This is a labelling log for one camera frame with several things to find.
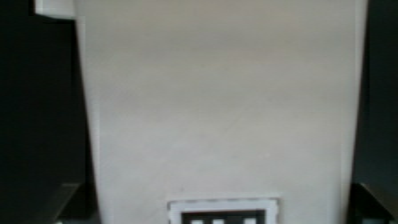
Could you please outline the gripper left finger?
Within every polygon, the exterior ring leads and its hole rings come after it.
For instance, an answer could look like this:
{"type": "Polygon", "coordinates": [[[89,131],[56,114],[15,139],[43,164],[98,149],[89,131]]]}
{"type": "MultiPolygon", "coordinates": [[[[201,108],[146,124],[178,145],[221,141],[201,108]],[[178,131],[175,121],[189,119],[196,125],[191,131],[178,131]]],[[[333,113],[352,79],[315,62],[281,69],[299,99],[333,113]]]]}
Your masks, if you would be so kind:
{"type": "Polygon", "coordinates": [[[41,224],[89,224],[98,210],[89,183],[64,183],[41,212],[41,224]]]}

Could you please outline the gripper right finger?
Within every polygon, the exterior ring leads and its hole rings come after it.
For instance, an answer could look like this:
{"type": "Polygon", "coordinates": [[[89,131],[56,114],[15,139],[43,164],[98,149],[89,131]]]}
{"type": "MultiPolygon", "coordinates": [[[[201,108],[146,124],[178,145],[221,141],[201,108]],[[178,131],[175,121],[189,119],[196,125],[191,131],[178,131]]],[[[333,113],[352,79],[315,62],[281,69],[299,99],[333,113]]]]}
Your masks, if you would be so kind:
{"type": "Polygon", "coordinates": [[[398,224],[398,196],[366,183],[350,187],[347,224],[398,224]]]}

